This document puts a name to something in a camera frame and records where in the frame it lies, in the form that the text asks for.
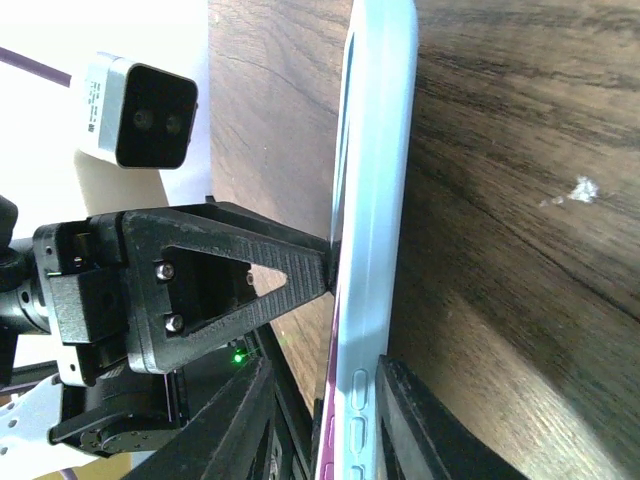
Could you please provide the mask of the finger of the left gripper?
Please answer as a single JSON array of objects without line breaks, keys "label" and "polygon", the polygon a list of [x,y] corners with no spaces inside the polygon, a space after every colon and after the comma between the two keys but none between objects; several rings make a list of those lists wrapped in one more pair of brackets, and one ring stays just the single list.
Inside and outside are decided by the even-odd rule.
[{"label": "finger of the left gripper", "polygon": [[166,374],[330,290],[327,240],[229,202],[127,211],[130,368]]}]

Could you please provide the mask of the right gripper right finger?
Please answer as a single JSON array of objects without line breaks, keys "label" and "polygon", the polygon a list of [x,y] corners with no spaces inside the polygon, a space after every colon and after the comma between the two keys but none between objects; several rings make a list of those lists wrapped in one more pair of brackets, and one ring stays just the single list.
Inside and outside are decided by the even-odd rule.
[{"label": "right gripper right finger", "polygon": [[403,362],[382,355],[376,379],[377,479],[523,479],[473,435]]}]

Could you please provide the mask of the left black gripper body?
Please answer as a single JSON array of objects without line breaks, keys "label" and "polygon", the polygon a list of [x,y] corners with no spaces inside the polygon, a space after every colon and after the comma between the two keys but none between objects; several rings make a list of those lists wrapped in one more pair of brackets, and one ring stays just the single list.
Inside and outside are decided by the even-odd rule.
[{"label": "left black gripper body", "polygon": [[133,332],[121,214],[40,226],[33,252],[63,383],[92,387],[127,361]]}]

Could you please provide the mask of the black phone pink edge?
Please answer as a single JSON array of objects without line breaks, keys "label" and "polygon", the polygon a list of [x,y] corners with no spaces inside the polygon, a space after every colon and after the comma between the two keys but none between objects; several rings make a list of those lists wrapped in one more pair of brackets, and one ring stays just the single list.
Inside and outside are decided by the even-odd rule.
[{"label": "black phone pink edge", "polygon": [[335,390],[339,336],[339,296],[335,297],[323,409],[314,467],[315,479],[334,478]]}]

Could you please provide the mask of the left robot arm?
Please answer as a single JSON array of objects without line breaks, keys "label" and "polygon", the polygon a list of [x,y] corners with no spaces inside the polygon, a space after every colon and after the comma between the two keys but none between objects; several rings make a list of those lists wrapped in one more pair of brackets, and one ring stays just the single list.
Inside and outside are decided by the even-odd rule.
[{"label": "left robot arm", "polygon": [[145,452],[135,479],[263,479],[297,399],[271,322],[335,284],[329,243],[228,202],[12,238],[1,204],[1,475]]}]

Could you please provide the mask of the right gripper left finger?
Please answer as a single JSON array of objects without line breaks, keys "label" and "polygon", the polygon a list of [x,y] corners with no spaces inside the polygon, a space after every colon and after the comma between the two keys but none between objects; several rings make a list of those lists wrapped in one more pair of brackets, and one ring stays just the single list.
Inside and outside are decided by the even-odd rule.
[{"label": "right gripper left finger", "polygon": [[267,479],[275,376],[264,357],[246,363],[164,447],[128,479]]}]

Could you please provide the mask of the light blue phone case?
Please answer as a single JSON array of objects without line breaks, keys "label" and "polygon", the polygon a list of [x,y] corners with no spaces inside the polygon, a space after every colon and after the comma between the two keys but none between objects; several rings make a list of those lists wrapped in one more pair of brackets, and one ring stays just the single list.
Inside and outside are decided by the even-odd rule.
[{"label": "light blue phone case", "polygon": [[375,377],[388,348],[418,45],[413,2],[353,4],[330,228],[340,300],[333,479],[376,474]]}]

